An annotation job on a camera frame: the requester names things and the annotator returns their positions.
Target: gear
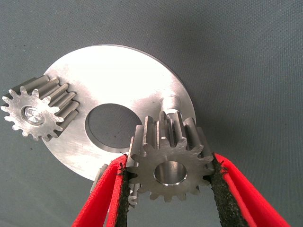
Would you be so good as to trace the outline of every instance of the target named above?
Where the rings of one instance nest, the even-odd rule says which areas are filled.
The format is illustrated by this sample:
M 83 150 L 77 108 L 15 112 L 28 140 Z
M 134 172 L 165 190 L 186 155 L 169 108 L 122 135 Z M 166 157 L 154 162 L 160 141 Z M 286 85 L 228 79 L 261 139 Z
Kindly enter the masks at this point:
M 72 101 L 76 94 L 67 88 L 68 84 L 59 85 L 58 78 L 44 75 L 10 89 L 2 97 L 6 104 L 1 110 L 9 113 L 5 120 L 14 122 L 12 129 L 21 129 L 24 137 L 57 138 L 78 113 L 79 103 Z
M 173 196 L 183 201 L 187 192 L 197 194 L 199 185 L 208 185 L 203 176 L 214 172 L 213 155 L 202 130 L 193 118 L 182 122 L 180 112 L 166 115 L 162 111 L 156 122 L 146 117 L 145 126 L 136 128 L 130 156 L 138 163 L 127 168 L 137 175 L 130 183 L 142 185 L 139 193 L 150 191 L 151 200 L 162 195 L 166 202 Z
M 129 205 L 134 208 L 138 204 L 138 189 L 140 188 L 140 184 L 136 183 L 129 183 L 130 188 L 129 196 L 128 196 L 128 203 Z

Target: metal gear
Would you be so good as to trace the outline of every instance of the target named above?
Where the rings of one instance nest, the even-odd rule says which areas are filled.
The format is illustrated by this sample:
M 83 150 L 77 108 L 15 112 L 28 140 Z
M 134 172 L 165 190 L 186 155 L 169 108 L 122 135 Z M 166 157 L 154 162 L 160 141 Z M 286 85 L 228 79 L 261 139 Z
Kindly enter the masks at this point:
M 130 188 L 129 196 L 128 196 L 128 203 L 129 205 L 134 208 L 138 204 L 138 189 L 140 188 L 139 183 L 130 183 L 128 184 Z
M 1 110 L 9 113 L 5 120 L 14 122 L 12 129 L 21 129 L 24 137 L 57 138 L 78 113 L 79 103 L 72 101 L 76 94 L 67 89 L 68 84 L 60 86 L 58 78 L 47 75 L 24 82 L 2 97 Z
M 138 125 L 132 138 L 130 157 L 138 166 L 128 167 L 137 176 L 130 183 L 140 183 L 139 193 L 150 191 L 150 199 L 160 195 L 165 202 L 177 196 L 181 201 L 186 193 L 199 193 L 203 179 L 214 172 L 213 155 L 202 129 L 193 118 L 182 121 L 181 113 L 160 113 L 159 121 L 146 117 L 145 125 Z

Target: plate hole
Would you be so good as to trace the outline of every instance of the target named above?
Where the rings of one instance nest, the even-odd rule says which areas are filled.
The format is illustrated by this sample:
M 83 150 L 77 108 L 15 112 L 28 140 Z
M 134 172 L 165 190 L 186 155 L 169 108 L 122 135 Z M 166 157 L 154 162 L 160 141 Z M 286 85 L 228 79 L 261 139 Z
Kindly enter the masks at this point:
M 95 107 L 87 116 L 86 133 L 98 147 L 113 153 L 127 152 L 139 117 L 130 109 L 117 104 Z

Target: aluminum plate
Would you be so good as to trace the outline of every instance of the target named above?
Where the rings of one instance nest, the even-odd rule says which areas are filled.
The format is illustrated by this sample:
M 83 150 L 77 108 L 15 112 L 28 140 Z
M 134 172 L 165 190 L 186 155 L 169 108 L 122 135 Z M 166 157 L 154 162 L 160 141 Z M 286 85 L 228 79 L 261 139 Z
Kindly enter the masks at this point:
M 163 63 L 125 46 L 98 45 L 73 51 L 45 72 L 68 83 L 80 103 L 76 118 L 57 139 L 45 142 L 48 149 L 72 171 L 94 180 L 103 164 L 109 164 L 129 148 L 111 148 L 96 140 L 87 116 L 102 104 L 118 104 L 132 110 L 144 124 L 146 116 L 159 119 L 160 101 L 168 96 L 180 100 L 183 118 L 193 117 L 191 99 L 177 76 Z

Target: steel gear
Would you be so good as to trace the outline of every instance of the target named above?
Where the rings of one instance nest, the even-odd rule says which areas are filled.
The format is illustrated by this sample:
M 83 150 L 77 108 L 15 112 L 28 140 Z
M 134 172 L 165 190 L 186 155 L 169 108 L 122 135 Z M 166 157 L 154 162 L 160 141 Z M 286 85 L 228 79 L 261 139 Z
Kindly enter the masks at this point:
M 129 152 L 128 152 L 129 156 L 131 155 L 133 141 L 134 141 L 134 137 L 131 138 L 131 144 L 130 144 L 130 148 L 129 148 Z M 131 159 L 129 156 L 127 158 L 126 169 L 128 167 L 138 166 L 138 163 L 135 162 L 133 159 Z M 128 196 L 128 203 L 131 207 L 135 208 L 135 206 L 138 204 L 138 189 L 141 187 L 141 185 L 139 183 L 135 183 L 135 184 L 129 183 L 128 187 L 130 189 L 129 196 Z
M 138 125 L 130 147 L 131 158 L 138 166 L 128 167 L 137 176 L 130 183 L 140 183 L 139 193 L 150 191 L 150 199 L 160 195 L 166 202 L 177 196 L 181 201 L 186 193 L 199 193 L 199 185 L 208 185 L 203 179 L 211 175 L 213 155 L 200 128 L 193 118 L 182 121 L 181 113 L 160 120 L 146 117 L 145 125 Z
M 1 110 L 9 113 L 5 120 L 14 122 L 12 129 L 21 129 L 24 137 L 57 138 L 78 113 L 79 103 L 72 101 L 76 94 L 67 89 L 68 84 L 60 86 L 58 78 L 46 75 L 24 82 L 2 97 Z

